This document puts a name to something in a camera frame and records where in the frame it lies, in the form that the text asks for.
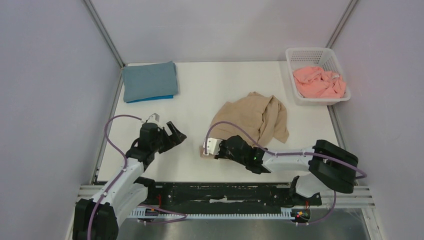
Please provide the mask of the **beige t shirt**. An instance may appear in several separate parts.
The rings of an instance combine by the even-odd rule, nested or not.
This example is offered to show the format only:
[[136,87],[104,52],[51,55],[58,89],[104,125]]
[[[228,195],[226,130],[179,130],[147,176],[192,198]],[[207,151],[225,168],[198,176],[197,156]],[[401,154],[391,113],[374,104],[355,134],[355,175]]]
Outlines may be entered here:
[[215,114],[210,124],[222,121],[233,123],[241,129],[222,123],[211,130],[210,138],[227,140],[239,135],[253,147],[253,141],[242,132],[245,131],[257,143],[265,147],[272,139],[285,144],[290,136],[287,128],[288,111],[274,95],[264,96],[258,92],[250,92],[234,102],[227,101]]

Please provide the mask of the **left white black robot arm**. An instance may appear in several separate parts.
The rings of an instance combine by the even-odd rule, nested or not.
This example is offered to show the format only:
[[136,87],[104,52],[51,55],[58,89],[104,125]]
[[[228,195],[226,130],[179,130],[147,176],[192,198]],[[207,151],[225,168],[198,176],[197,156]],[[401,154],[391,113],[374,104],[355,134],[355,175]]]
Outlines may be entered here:
[[187,138],[171,121],[166,125],[171,134],[155,122],[143,123],[139,137],[124,154],[121,169],[91,198],[76,203],[72,239],[115,240],[120,226],[139,204],[156,200],[156,182],[142,173],[156,154],[171,150]]

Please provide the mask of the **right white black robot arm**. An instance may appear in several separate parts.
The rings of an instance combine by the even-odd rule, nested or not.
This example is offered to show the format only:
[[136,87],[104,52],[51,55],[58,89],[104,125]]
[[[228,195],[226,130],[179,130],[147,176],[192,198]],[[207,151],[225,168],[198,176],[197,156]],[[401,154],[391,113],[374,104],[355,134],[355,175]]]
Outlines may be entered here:
[[291,183],[289,199],[302,204],[319,192],[333,190],[351,194],[354,191],[359,159],[352,153],[323,139],[312,147],[292,152],[271,152],[267,148],[250,146],[239,135],[226,140],[209,137],[205,154],[214,159],[227,159],[243,165],[254,174],[281,171],[305,172]]

